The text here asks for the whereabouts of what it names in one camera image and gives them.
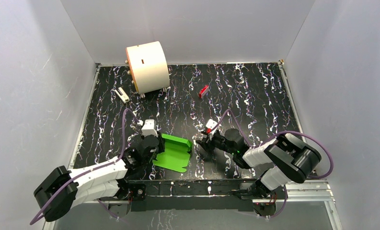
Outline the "green paper box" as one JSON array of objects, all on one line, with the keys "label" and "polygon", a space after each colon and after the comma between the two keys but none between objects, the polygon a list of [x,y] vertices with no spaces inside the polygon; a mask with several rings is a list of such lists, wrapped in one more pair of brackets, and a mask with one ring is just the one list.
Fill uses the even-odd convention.
[{"label": "green paper box", "polygon": [[158,153],[152,162],[155,166],[178,173],[185,173],[191,157],[193,143],[188,139],[162,134],[164,152]]}]

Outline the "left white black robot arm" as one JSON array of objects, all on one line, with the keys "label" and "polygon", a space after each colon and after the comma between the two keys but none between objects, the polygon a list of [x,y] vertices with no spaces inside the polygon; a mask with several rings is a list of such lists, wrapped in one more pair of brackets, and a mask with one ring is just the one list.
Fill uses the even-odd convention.
[{"label": "left white black robot arm", "polygon": [[164,150],[165,140],[158,132],[142,137],[138,144],[108,161],[72,170],[56,167],[34,191],[40,211],[31,224],[40,219],[58,220],[86,201],[103,197],[125,199],[130,192],[126,178],[144,169]]}]

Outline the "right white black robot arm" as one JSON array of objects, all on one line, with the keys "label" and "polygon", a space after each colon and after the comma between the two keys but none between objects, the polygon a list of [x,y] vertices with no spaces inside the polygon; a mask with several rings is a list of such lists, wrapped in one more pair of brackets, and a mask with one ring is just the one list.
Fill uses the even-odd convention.
[{"label": "right white black robot arm", "polygon": [[240,131],[231,128],[221,135],[211,128],[196,143],[207,153],[219,149],[232,155],[235,164],[242,169],[251,169],[261,164],[273,163],[256,181],[257,194],[269,198],[276,189],[289,182],[302,184],[322,160],[318,150],[299,139],[298,132],[275,135],[261,146],[250,146]]}]

